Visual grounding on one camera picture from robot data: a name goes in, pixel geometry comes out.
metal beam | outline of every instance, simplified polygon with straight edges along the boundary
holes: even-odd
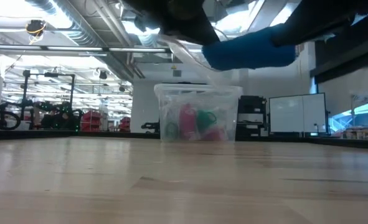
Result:
[[[350,69],[351,66],[349,63],[357,59],[368,61],[368,41],[347,51],[340,57],[336,57],[335,60],[316,67],[314,70],[310,71],[309,75],[311,78],[315,77],[317,84],[326,82],[341,75],[345,75],[339,74],[336,69],[340,69],[343,66],[347,66],[347,68]]]
[[[0,50],[16,51],[54,51],[54,52],[129,52],[129,53],[164,53],[171,54],[168,48],[147,48],[147,47],[67,47],[67,46],[35,46],[35,45],[5,45],[0,44]]]

fluorescent light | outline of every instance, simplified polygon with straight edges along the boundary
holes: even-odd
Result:
[[[49,50],[102,51],[101,47],[48,47]]]
[[[157,28],[157,29],[146,28],[146,31],[142,32],[135,26],[134,22],[122,21],[122,23],[123,23],[124,28],[126,29],[126,32],[129,34],[150,35],[150,34],[158,34],[160,31],[160,28]]]
[[[41,50],[41,47],[30,45],[0,45],[0,50]]]
[[[272,21],[272,23],[270,24],[270,27],[285,23],[289,19],[293,11],[297,8],[297,6],[298,6],[298,3],[286,4],[284,8],[275,17],[275,19]]]
[[[251,2],[248,5],[247,11],[239,11],[227,15],[217,22],[215,28],[224,32],[246,31],[257,17],[257,14],[260,12],[264,2],[265,0]]]
[[[76,83],[77,86],[108,86],[106,83]]]
[[[258,13],[260,12],[261,7],[263,7],[264,2],[265,0],[258,0],[257,3],[255,3],[254,1],[248,5],[250,15],[248,19],[244,19],[245,22],[242,24],[242,28],[240,29],[241,32],[247,31],[250,28],[251,24],[253,23]]]
[[[9,94],[9,95],[22,95],[23,91],[2,91],[3,94]],[[70,96],[70,93],[64,93],[64,92],[35,92],[35,91],[28,91],[27,92],[28,95],[37,95],[37,96],[53,96],[55,97],[56,95],[67,95]],[[122,99],[122,100],[127,100],[128,98],[131,98],[132,96],[129,96],[127,94],[101,94],[98,95],[96,93],[74,93],[73,94],[74,97],[83,97],[83,98],[94,98],[94,99],[98,99],[98,98],[105,98],[107,96],[116,99]]]
[[[202,49],[189,49],[192,53],[202,53]]]
[[[109,48],[111,52],[139,52],[139,53],[168,53],[169,49],[163,49],[163,48],[136,48],[136,47],[130,47],[130,48],[117,48],[112,47]]]

cable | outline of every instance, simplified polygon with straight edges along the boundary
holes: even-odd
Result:
[[[225,37],[226,40],[229,40],[228,36],[224,32],[222,32],[220,29],[217,29],[214,27],[214,30],[220,32]]]
[[[34,37],[34,39],[32,39],[32,40],[30,41],[29,45],[32,45],[32,44],[34,43],[34,40],[39,36],[39,34],[40,34],[40,32],[38,32],[38,33],[37,33],[37,35]],[[13,69],[13,68],[14,68],[14,66],[15,66],[16,62],[18,62],[18,61],[23,57],[24,53],[23,53],[23,54],[21,54],[21,56],[19,56],[19,57],[16,59],[16,61],[15,61],[12,65],[10,65],[10,66],[5,70],[5,74],[6,74],[7,72],[11,71],[11,69]]]
[[[172,44],[178,45],[181,48],[181,50],[183,50],[186,54],[188,54],[188,56],[190,56],[190,58],[193,59],[195,61],[195,63],[198,64],[199,66],[204,67],[204,68],[206,68],[206,69],[208,69],[210,71],[213,71],[213,72],[221,72],[220,70],[217,70],[217,69],[214,69],[214,68],[209,68],[209,67],[205,66],[202,62],[200,62],[197,58],[195,58],[190,53],[190,51],[182,43],[180,43],[176,39],[174,39],[174,38],[172,38],[170,36],[166,36],[166,35],[159,35],[159,38],[163,42],[167,42],[167,43],[172,43]]]
[[[21,118],[18,117],[18,115],[12,113],[12,112],[9,112],[9,111],[0,111],[0,115],[1,116],[9,115],[9,116],[12,116],[13,118],[15,118],[15,120],[16,120],[16,124],[13,127],[5,127],[4,124],[0,123],[0,129],[1,130],[4,130],[4,131],[12,131],[12,130],[15,130],[17,127],[19,127],[19,125],[21,125]]]
[[[39,30],[36,30],[36,31],[28,31],[27,30],[27,27],[28,27],[29,25],[28,24],[26,24],[26,31],[28,32],[28,33],[30,33],[30,34],[37,34],[37,33],[40,33],[41,31],[43,31],[44,29],[45,29],[45,27],[47,26],[47,23],[45,23],[42,27],[41,27],[41,29],[39,29]]]

floor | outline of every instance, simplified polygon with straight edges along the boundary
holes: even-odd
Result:
[[[368,223],[368,150],[0,141],[0,223]]]

ceiling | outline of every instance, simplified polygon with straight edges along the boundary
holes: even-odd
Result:
[[[99,0],[49,0],[53,4],[61,2],[62,5],[69,9],[73,14],[67,14],[62,18],[47,15],[44,10],[27,3],[30,0],[0,0],[0,44],[24,44],[30,42],[29,34],[25,30],[28,21],[32,19],[41,19],[47,22],[47,30],[41,41],[33,43],[33,45],[61,45],[61,46],[77,46],[78,42],[73,41],[71,32],[68,30],[60,30],[60,28],[69,29],[72,25],[70,21],[73,16],[76,21],[76,27],[85,29],[85,32],[93,35],[99,40],[102,46],[109,47],[156,47],[160,46],[157,42],[156,34],[158,30],[148,30],[142,33],[133,25],[134,14],[121,7],[119,0],[102,0],[105,1],[107,7],[123,26],[117,29],[120,38],[116,32],[113,32],[110,24],[113,25],[113,18],[108,14],[105,8],[97,10],[94,2]],[[291,14],[301,0],[239,0],[243,1],[242,10],[232,12],[226,10],[220,2],[215,0],[205,0],[204,11],[210,22],[218,29],[216,33],[220,35],[222,40],[225,37],[234,38],[247,32],[255,32],[272,24],[285,22],[285,19]],[[187,45],[188,48],[199,50],[199,46]],[[25,69],[35,70],[39,72],[54,71],[60,73],[74,73],[77,76],[77,94],[88,94],[91,96],[90,101],[86,104],[77,103],[77,106],[90,105],[93,101],[97,101],[101,93],[108,97],[110,102],[118,102],[113,106],[121,111],[127,111],[131,107],[130,94],[133,91],[131,83],[135,80],[152,80],[161,82],[204,82],[192,69],[190,65],[183,65],[179,60],[173,59],[167,54],[131,54],[119,53],[112,55],[82,55],[77,52],[37,52],[23,51],[0,51],[0,58],[7,69],[5,75],[6,82],[22,82],[22,71]],[[116,67],[116,64],[127,64],[127,59],[131,67]],[[100,70],[108,72],[106,80],[100,80],[97,76]],[[62,83],[68,82],[64,78],[59,80]],[[50,80],[38,80],[32,77],[30,82],[50,82]],[[100,83],[106,83],[107,86],[101,86]],[[14,91],[21,91],[19,84],[7,83],[8,96],[13,95]],[[124,93],[119,91],[119,87],[126,88]],[[36,85],[30,86],[29,91],[55,91],[61,93],[60,86],[57,85]]]

